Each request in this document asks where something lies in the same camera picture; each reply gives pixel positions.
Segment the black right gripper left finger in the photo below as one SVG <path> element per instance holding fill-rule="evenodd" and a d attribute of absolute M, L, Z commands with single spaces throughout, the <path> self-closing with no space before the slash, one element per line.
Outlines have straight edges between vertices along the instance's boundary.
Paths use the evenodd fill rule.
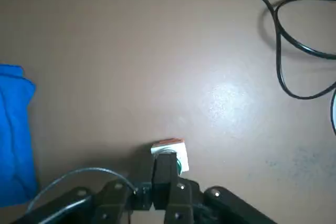
<path fill-rule="evenodd" d="M 122 223 L 130 222 L 135 211 L 149 211 L 154 205 L 157 169 L 164 166 L 163 154 L 150 155 L 141 161 L 134 176 L 127 178 L 116 171 L 101 167 L 73 170 L 45 187 L 28 205 L 26 213 L 15 223 Z M 70 175 L 101 172 L 112 175 L 95 193 L 87 187 L 75 187 L 41 205 L 34 204 L 48 190 Z"/>

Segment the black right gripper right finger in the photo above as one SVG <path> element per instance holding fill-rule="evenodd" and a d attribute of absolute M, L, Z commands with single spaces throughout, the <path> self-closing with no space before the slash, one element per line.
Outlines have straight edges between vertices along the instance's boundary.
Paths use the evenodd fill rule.
<path fill-rule="evenodd" d="M 170 162 L 170 189 L 165 223 L 275 223 L 270 217 L 222 186 L 200 191 L 199 184 L 178 174 L 176 153 Z"/>

